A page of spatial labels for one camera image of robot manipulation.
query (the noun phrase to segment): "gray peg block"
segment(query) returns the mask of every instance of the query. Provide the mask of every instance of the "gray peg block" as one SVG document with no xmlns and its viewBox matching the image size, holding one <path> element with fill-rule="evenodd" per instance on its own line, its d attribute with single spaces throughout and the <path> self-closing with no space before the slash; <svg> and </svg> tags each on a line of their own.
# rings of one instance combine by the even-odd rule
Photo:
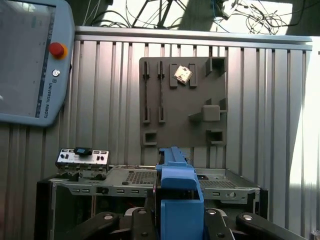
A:
<svg viewBox="0 0 320 240">
<path fill-rule="evenodd" d="M 157 131 L 145 131 L 142 136 L 143 145 L 146 147 L 157 146 Z"/>
</svg>

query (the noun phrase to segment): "sunlight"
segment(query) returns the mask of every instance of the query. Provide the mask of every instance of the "sunlight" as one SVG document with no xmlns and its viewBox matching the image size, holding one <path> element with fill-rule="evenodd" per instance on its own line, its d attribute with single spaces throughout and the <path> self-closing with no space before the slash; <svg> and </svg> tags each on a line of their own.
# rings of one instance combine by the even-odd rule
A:
<svg viewBox="0 0 320 240">
<path fill-rule="evenodd" d="M 318 111 L 320 81 L 317 77 L 319 75 L 318 49 L 320 44 L 318 39 L 313 38 L 313 46 L 313 51 L 306 53 L 304 109 L 303 113 L 301 109 L 299 116 L 289 179 L 290 187 L 300 187 L 300 185 L 303 184 L 310 189 L 315 188 L 317 185 L 320 130 L 320 113 Z"/>
<path fill-rule="evenodd" d="M 270 1 L 263 1 L 262 5 L 260 5 L 256 0 L 242 0 L 240 2 L 241 5 L 239 5 L 236 9 L 238 11 L 234 11 L 231 17 L 228 20 L 222 20 L 221 17 L 217 18 L 218 22 L 213 22 L 211 26 L 211 32 L 230 32 L 230 33 L 243 33 L 243 34 L 249 34 L 250 30 L 247 25 L 254 24 L 254 21 L 251 20 L 251 22 L 247 22 L 248 18 L 247 15 L 257 15 L 254 11 L 251 11 L 250 8 L 244 7 L 243 5 L 251 5 L 253 4 L 255 7 L 257 7 L 260 11 L 262 11 L 265 15 L 272 16 L 273 14 L 276 14 L 277 19 L 281 19 L 283 21 L 283 25 L 289 24 L 292 18 L 291 13 L 293 10 L 293 5 L 291 3 L 284 3 L 284 2 L 270 2 Z M 270 20 L 271 24 L 276 25 L 276 21 Z M 257 24 L 254 27 L 256 32 L 259 32 L 259 34 L 269 34 L 267 28 L 262 24 Z M 276 35 L 285 35 L 287 32 L 288 27 L 279 27 L 275 29 Z"/>
<path fill-rule="evenodd" d="M 302 149 L 302 142 L 303 142 L 303 118 L 302 118 L 302 107 L 300 109 L 300 115 L 298 120 L 298 126 L 296 130 L 296 137 L 293 147 L 292 153 L 292 163 L 290 169 L 290 176 L 289 176 L 289 186 L 290 187 L 301 187 L 301 180 L 302 180 L 302 156 L 303 156 L 303 149 Z"/>
<path fill-rule="evenodd" d="M 313 38 L 314 49 L 306 57 L 307 73 L 305 80 L 305 98 L 303 111 L 303 159 L 304 181 L 306 185 L 317 184 L 317 166 L 319 151 L 319 40 Z"/>
</svg>

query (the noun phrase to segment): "corrugated metal wall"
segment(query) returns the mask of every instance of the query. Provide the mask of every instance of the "corrugated metal wall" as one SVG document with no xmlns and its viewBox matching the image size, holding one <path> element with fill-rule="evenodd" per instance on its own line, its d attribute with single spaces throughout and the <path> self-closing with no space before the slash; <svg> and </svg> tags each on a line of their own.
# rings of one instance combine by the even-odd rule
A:
<svg viewBox="0 0 320 240">
<path fill-rule="evenodd" d="M 313 59 L 315 51 L 291 38 L 254 43 L 188 34 L 78 32 L 56 123 L 0 124 L 3 239 L 33 238 L 36 182 L 56 172 L 59 148 L 107 149 L 112 164 L 156 164 L 157 149 L 140 147 L 138 69 L 146 56 L 226 56 L 227 146 L 183 150 L 197 168 L 227 167 L 270 189 L 276 224 L 306 237 L 320 229 L 318 52 Z"/>
</svg>

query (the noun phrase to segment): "ventilation grille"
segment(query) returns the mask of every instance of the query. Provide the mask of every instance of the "ventilation grille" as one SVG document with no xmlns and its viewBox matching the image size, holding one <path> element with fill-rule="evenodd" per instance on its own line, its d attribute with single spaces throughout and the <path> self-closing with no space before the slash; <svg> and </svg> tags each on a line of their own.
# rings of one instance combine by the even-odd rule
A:
<svg viewBox="0 0 320 240">
<path fill-rule="evenodd" d="M 201 188 L 216 188 L 216 189 L 235 189 L 237 185 L 231 181 L 208 181 L 208 180 L 199 180 Z"/>
<path fill-rule="evenodd" d="M 132 184 L 154 184 L 156 176 L 156 172 L 135 171 L 129 173 L 126 181 Z"/>
</svg>

